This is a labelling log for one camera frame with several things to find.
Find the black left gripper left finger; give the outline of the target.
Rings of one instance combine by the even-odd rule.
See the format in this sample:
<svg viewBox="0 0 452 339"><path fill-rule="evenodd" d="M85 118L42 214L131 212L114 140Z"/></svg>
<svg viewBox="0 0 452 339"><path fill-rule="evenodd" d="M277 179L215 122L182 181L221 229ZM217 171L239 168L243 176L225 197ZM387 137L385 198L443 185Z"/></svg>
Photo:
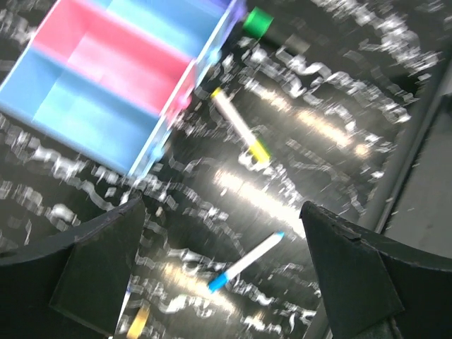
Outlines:
<svg viewBox="0 0 452 339"><path fill-rule="evenodd" d="M134 198L65 232L1 254L2 338L114 335L143 231Z"/></svg>

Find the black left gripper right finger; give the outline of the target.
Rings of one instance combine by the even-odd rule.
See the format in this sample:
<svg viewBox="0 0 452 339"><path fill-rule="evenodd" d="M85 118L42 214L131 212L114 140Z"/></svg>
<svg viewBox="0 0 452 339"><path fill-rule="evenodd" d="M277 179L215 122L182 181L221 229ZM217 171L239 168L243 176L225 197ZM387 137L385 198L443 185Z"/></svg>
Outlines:
<svg viewBox="0 0 452 339"><path fill-rule="evenodd" d="M300 218L334 338L450 338L451 260L307 201Z"/></svg>

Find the light blue bin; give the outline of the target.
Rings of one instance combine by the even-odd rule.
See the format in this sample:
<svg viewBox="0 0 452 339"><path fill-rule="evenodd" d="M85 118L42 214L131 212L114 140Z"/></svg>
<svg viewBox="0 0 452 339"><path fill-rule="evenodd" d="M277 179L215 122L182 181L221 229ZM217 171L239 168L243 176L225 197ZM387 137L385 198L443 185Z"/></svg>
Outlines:
<svg viewBox="0 0 452 339"><path fill-rule="evenodd" d="M216 64L221 57L223 9L219 1L96 1L181 53L198 67Z"/></svg>
<svg viewBox="0 0 452 339"><path fill-rule="evenodd" d="M28 47L1 84L1 109L84 156L144 177L164 154L164 117L147 113Z"/></svg>

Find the pink bin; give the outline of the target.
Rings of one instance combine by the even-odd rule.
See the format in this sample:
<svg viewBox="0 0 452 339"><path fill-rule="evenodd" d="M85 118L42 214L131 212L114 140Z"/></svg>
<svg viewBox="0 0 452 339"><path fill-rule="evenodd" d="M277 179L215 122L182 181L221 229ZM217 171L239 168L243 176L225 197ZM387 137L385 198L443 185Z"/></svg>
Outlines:
<svg viewBox="0 0 452 339"><path fill-rule="evenodd" d="M191 102L194 61L90 1L57 1L32 46L168 124Z"/></svg>

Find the purple bin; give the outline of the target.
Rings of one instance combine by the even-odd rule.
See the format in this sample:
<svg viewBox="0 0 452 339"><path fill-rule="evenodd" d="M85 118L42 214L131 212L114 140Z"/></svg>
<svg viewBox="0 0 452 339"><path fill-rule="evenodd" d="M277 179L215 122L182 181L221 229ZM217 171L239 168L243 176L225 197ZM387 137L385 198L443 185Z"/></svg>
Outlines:
<svg viewBox="0 0 452 339"><path fill-rule="evenodd" d="M224 23L222 24L222 41L225 41L233 27L243 19L247 13L245 0L219 0L224 13Z"/></svg>

